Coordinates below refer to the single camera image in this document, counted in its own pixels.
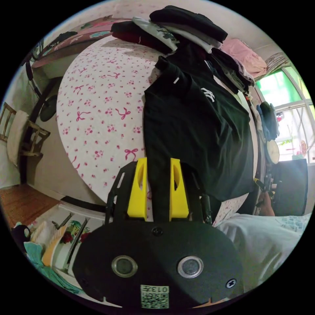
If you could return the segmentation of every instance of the person's hand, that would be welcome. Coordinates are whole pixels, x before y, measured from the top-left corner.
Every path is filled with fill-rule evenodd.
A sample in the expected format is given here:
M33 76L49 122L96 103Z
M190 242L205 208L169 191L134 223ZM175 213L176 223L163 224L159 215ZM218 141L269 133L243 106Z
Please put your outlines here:
M271 206L271 199L268 192L261 192L258 202L262 202L260 205L260 214L263 216L274 217L275 213L273 212Z

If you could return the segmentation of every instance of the black t-shirt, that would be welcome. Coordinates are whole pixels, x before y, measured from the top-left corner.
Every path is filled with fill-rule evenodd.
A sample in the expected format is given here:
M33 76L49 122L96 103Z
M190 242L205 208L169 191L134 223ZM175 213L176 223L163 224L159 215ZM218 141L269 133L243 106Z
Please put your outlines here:
M160 56L156 67L162 74L145 91L143 122L154 220L168 217L170 158L194 169L206 193L219 201L251 192L253 143L246 109L215 82L190 45Z

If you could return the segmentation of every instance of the printed number label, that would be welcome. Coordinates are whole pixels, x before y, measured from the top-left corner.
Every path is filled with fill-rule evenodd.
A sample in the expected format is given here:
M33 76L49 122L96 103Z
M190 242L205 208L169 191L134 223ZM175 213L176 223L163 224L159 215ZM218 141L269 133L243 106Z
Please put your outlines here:
M169 308L169 287L141 285L141 306L143 308Z

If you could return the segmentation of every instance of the folded clothes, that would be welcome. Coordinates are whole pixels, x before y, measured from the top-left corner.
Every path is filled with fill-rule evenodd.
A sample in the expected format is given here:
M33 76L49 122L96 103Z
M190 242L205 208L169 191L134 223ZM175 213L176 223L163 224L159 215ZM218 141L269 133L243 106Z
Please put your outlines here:
M134 33L124 33L124 32L113 32L112 36L121 40L124 40L129 43L135 43L135 44L140 44L146 47L153 48L165 55L169 54L172 52L172 50L164 45L161 41L155 38L155 40L151 41L148 40L147 38L140 36L138 34Z
M175 34L179 34L187 39L189 39L190 41L192 41L193 43L197 44L198 46L202 47L207 53L211 53L211 50L213 48L212 45L206 43L205 41L201 40L199 37L189 33L189 32L186 32L186 31L183 31L183 30L180 30L176 27L172 27L172 26L166 26L166 25L163 25L166 29L168 29L170 32L172 33L175 33Z
M236 72L228 68L223 62L220 61L220 59L213 56L213 58L216 60L216 62L219 64L221 69L223 70L224 74L227 76L227 78L236 86L238 90L240 90L242 93L246 89L245 84L238 78L236 75Z
M56 274L50 267L46 267L42 263L41 258L43 253L43 247L40 244L36 244L33 242L24 242L24 247L29 260L37 269L37 271L39 271L43 276L45 276L50 281L54 282L58 286L68 290L73 294L79 294L83 292L81 289L77 288L76 286L73 286L65 279L63 279L61 276Z
M254 78L246 71L240 61L230 56L223 50L217 48L213 48L212 55L221 60L222 63L234 70L237 74L239 74L239 78L245 85L255 86Z
M159 26L155 23L152 23L148 20L145 20L141 17L136 17L136 16L132 18L132 21L144 31L156 37L157 39L159 39L162 43L168 46L172 51L175 51L177 49L176 44L178 44L179 41L165 27Z
M221 27L215 25L206 16L199 13L193 13L191 11L175 6L166 6L161 10L152 12L150 14L150 19L154 23L166 22L188 25L216 39L221 43L227 37L227 32L224 31Z
M133 21L114 23L111 32L113 32L113 37L125 40L126 42L141 44L153 48L163 54L172 52L172 49L156 37L144 31Z
M165 22L157 22L156 24L158 25L163 25L165 28L169 29L168 27L172 27L173 28L173 33L177 33L180 34L179 32L176 32L174 29L177 30L182 30L182 31L186 31L192 35L197 36L198 38L200 38L202 41L206 42L207 44L215 47L215 48L220 48L221 47L221 43L219 41L217 41L216 39L206 35L203 32L200 32L199 30L188 26L188 25L182 25L182 24L176 24L176 23L165 23Z
M222 67L217 62L217 60L214 58L213 54L209 54L208 56L209 57L207 59L207 62L210 62L212 64L212 66L216 69L216 72L219 74L218 79L220 79L220 81L222 81L222 83L224 83L226 85L226 87L228 87L231 90L232 93L238 94L239 89L230 80L230 78L228 78L226 76L226 74L224 73Z
M254 78L267 72L266 62L240 39L225 40L221 49L239 60Z

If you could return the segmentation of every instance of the towel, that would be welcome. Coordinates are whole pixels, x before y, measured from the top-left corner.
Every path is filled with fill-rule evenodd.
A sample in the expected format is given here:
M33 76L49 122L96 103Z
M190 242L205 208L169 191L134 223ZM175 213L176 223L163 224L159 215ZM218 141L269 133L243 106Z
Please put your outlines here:
M36 244L33 242L24 242L24 247L27 253L27 256L33 266L39 271L43 276L48 278L50 281L54 282L58 286L63 289L68 290L73 294L83 293L83 291L76 286L71 285L66 280L64 280L61 276L56 274L50 267L44 266L42 263L42 253L43 247L40 244Z

